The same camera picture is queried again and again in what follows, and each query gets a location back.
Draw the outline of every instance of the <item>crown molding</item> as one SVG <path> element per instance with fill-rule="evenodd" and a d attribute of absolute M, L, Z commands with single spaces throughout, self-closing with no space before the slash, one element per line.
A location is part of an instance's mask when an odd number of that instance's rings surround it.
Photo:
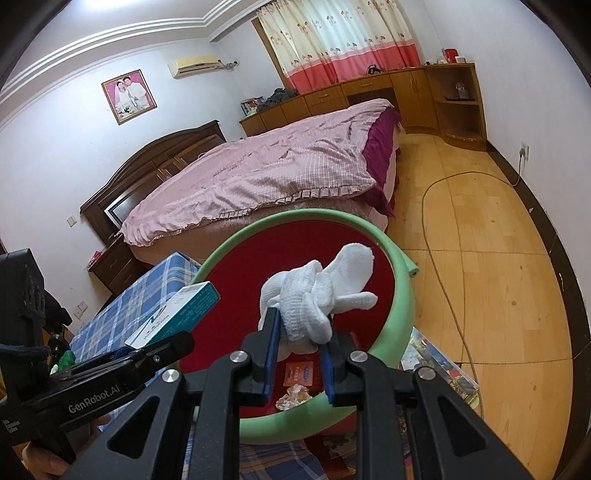
<path fill-rule="evenodd" d="M 266 5 L 267 3 L 269 3 L 269 0 L 256 0 L 256 2 L 254 2 L 251 6 L 246 7 L 244 10 L 234 15 L 231 19 L 224 22 L 224 24 L 221 27 L 215 29 L 207 39 L 209 41 L 218 41 L 226 30 L 232 28 L 232 26 L 238 23 L 240 20 L 248 16 L 252 16 L 252 13 L 254 11 L 258 10 L 260 7 Z"/>
<path fill-rule="evenodd" d="M 231 8 L 238 5 L 242 0 L 222 0 L 203 17 L 190 18 L 166 18 L 161 20 L 150 20 L 138 22 L 80 38 L 68 45 L 54 50 L 43 58 L 37 60 L 26 69 L 19 72 L 12 79 L 6 82 L 0 91 L 0 105 L 6 102 L 11 96 L 24 88 L 30 82 L 48 72 L 52 68 L 68 61 L 76 56 L 87 53 L 94 48 L 103 47 L 109 43 L 125 40 L 140 35 L 148 35 L 170 30 L 186 30 L 192 28 L 207 28 L 219 17 L 227 13 Z"/>
<path fill-rule="evenodd" d="M 158 42 L 155 44 L 151 44 L 151 45 L 147 45 L 147 46 L 141 46 L 141 47 L 136 47 L 136 48 L 132 48 L 129 50 L 126 50 L 123 53 L 116 53 L 113 55 L 109 55 L 105 58 L 102 58 L 100 60 L 96 60 L 96 61 L 92 61 L 86 65 L 84 65 L 83 67 L 80 68 L 76 68 L 75 70 L 72 70 L 71 72 L 69 72 L 68 74 L 59 77 L 58 79 L 48 83 L 47 85 L 45 85 L 43 88 L 41 88 L 38 91 L 35 91 L 31 96 L 28 96 L 26 98 L 25 101 L 23 101 L 22 103 L 19 103 L 17 106 L 15 106 L 14 108 L 7 110 L 5 112 L 3 112 L 0 109 L 0 112 L 2 112 L 2 114 L 0 114 L 0 132 L 2 132 L 2 130 L 4 130 L 4 128 L 14 119 L 16 118 L 18 115 L 20 115 L 22 112 L 24 112 L 27 108 L 29 108 L 31 105 L 33 105 L 34 103 L 38 102 L 39 100 L 41 100 L 43 97 L 45 97 L 45 95 L 48 95 L 49 93 L 53 92 L 54 90 L 58 89 L 59 87 L 61 87 L 62 85 L 64 85 L 65 83 L 75 79 L 76 77 L 79 77 L 81 75 L 84 75 L 86 73 L 91 72 L 92 70 L 102 67 L 112 61 L 115 60 L 120 60 L 120 59 L 124 59 L 127 57 L 131 57 L 134 56 L 138 53 L 146 53 L 149 51 L 154 51 L 154 50 L 159 50 L 163 47 L 166 46 L 171 46 L 171 45 L 180 45 L 183 44 L 185 42 L 193 42 L 193 41 L 202 41 L 202 42 L 207 42 L 206 38 L 184 38 L 184 39 L 180 39 L 180 40 L 170 40 L 170 41 L 162 41 L 162 42 Z"/>

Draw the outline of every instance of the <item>curtain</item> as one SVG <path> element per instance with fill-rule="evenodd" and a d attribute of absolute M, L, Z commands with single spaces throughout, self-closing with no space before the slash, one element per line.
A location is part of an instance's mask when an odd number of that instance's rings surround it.
<path fill-rule="evenodd" d="M 285 76 L 300 93 L 420 61 L 394 0 L 275 0 L 258 11 Z"/>

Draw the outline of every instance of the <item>power outlet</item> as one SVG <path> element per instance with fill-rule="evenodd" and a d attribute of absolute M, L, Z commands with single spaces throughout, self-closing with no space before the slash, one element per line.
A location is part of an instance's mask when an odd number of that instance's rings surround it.
<path fill-rule="evenodd" d="M 523 142 L 521 142 L 521 148 L 519 149 L 519 157 L 523 158 L 524 162 L 527 162 L 530 159 L 530 148 Z"/>
<path fill-rule="evenodd" d="M 74 311 L 72 312 L 72 315 L 74 315 L 74 317 L 76 317 L 78 320 L 80 320 L 82 318 L 83 313 L 84 312 L 82 310 L 80 310 L 80 307 L 76 307 L 74 309 Z"/>
<path fill-rule="evenodd" d="M 74 317 L 76 317 L 78 320 L 80 320 L 82 318 L 82 315 L 84 314 L 84 312 L 88 309 L 88 305 L 86 304 L 85 301 L 81 301 L 76 308 L 74 309 L 74 311 L 72 312 L 72 314 L 74 315 Z"/>

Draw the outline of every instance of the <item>shelf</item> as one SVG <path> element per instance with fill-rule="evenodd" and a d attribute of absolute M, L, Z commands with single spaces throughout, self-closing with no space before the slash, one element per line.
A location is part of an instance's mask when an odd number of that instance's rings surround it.
<path fill-rule="evenodd" d="M 435 70 L 435 69 L 440 69 L 440 68 L 449 68 L 449 67 L 454 67 L 454 68 L 470 68 L 474 65 L 474 62 L 466 62 L 466 63 L 433 63 L 431 65 L 425 65 L 425 68 L 428 68 L 430 70 Z"/>
<path fill-rule="evenodd" d="M 448 105 L 480 105 L 478 100 L 440 100 L 434 99 L 437 103 L 446 103 Z"/>
<path fill-rule="evenodd" d="M 441 131 L 441 134 L 454 138 L 455 140 L 462 140 L 466 142 L 482 142 L 484 137 L 476 132 L 470 132 L 468 130 L 461 130 L 459 128 L 445 128 Z"/>

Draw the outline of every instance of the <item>corner shelf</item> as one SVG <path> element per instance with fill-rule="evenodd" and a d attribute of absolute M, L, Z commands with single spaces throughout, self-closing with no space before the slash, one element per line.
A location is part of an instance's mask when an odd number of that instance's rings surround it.
<path fill-rule="evenodd" d="M 485 151 L 486 124 L 475 66 L 473 63 L 462 63 L 453 64 L 453 67 L 426 69 L 441 138 L 455 147 Z M 474 100 L 447 100 L 457 96 L 458 82 L 465 85 L 468 95 Z"/>
<path fill-rule="evenodd" d="M 441 134 L 444 137 L 450 137 L 454 140 L 461 140 L 464 142 L 483 142 L 485 138 L 476 133 L 468 130 L 462 130 L 460 128 L 444 128 L 441 130 Z"/>
<path fill-rule="evenodd" d="M 437 103 L 445 103 L 446 105 L 480 105 L 478 100 L 445 100 L 435 98 Z"/>

